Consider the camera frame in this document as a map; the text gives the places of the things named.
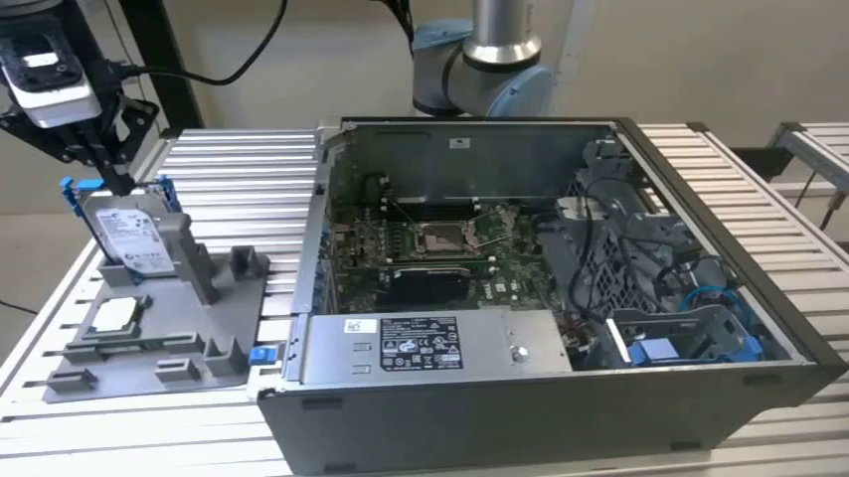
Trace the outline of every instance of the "power supply label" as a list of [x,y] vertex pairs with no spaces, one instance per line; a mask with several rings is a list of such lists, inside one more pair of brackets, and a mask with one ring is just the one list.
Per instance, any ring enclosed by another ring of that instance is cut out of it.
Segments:
[[456,317],[380,319],[383,371],[462,370]]

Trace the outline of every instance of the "circuit board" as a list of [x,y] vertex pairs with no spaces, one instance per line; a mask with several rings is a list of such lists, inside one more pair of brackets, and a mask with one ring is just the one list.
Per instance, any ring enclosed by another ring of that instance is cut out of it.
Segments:
[[421,222],[391,206],[403,212],[400,220],[363,211],[339,214],[349,218],[332,228],[339,312],[560,306],[522,206],[479,204],[467,219],[445,214],[448,220]]

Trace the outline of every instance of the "white label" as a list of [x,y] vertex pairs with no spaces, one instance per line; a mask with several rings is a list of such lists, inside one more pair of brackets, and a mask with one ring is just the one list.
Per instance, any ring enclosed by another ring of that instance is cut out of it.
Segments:
[[471,137],[451,137],[448,139],[448,149],[470,149],[472,147]]
[[344,320],[344,333],[376,333],[376,320]]
[[170,255],[148,214],[138,210],[101,209],[97,221],[126,268],[141,274],[173,271]]

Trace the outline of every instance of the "sticker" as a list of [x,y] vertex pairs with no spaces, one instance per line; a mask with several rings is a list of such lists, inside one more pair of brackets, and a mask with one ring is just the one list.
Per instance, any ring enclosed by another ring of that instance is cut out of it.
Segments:
[[456,317],[380,319],[383,371],[462,370]]
[[122,265],[141,273],[170,273],[173,263],[149,215],[136,209],[100,209],[97,222]]
[[344,320],[344,333],[376,333],[376,320]]
[[448,138],[448,149],[470,149],[472,147],[471,137]]

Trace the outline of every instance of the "metal workbench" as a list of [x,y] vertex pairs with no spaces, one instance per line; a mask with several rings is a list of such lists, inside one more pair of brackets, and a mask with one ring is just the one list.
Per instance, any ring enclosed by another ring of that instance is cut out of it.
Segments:
[[790,151],[838,191],[849,193],[847,122],[785,122],[769,145]]
[[[742,246],[849,360],[849,257],[710,132],[642,126]],[[288,334],[288,314],[315,164],[311,131],[185,131],[161,140],[138,176],[173,178],[209,251],[255,245],[273,276],[257,341]],[[0,475],[156,472],[287,475],[245,387],[45,404],[42,381],[101,285],[89,243],[0,369]],[[766,411],[711,452],[571,462],[455,475],[789,476],[849,474],[849,375],[805,405]]]

